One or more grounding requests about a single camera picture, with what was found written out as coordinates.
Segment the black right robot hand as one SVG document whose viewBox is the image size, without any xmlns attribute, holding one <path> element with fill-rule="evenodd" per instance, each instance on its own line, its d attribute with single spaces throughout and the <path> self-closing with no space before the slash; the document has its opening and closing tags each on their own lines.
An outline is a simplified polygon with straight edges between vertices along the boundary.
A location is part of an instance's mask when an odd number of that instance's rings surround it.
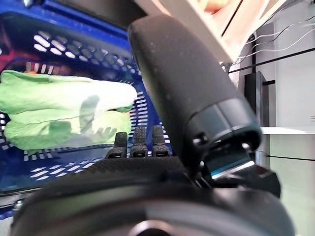
<svg viewBox="0 0 315 236">
<path fill-rule="evenodd" d="M 174 156 L 105 158 L 29 196 L 12 236 L 293 236 L 277 174 L 250 159 L 262 131 L 206 46 L 167 15 L 128 28 Z"/>
</svg>

